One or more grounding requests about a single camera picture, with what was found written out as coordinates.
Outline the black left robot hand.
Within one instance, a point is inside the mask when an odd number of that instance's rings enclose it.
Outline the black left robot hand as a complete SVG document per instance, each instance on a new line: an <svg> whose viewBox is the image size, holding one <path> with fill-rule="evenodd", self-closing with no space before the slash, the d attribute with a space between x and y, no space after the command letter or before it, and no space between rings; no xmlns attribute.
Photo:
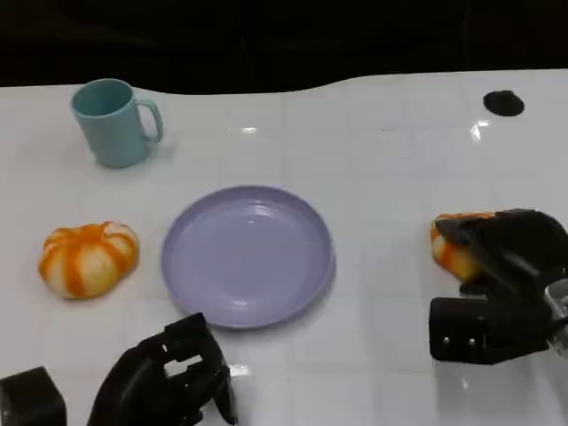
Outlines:
<svg viewBox="0 0 568 426"><path fill-rule="evenodd" d="M238 423L223 352L202 313L169 324L128 349L94 399L89 425L195 425L213 401Z"/></svg>

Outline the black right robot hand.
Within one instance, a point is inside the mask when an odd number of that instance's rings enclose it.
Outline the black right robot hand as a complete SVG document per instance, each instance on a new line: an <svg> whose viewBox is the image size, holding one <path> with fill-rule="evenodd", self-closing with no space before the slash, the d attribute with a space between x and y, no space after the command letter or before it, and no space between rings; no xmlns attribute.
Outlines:
<svg viewBox="0 0 568 426"><path fill-rule="evenodd" d="M430 243L464 295L530 303L567 278L567 231L535 209L442 214L431 222Z"/></svg>

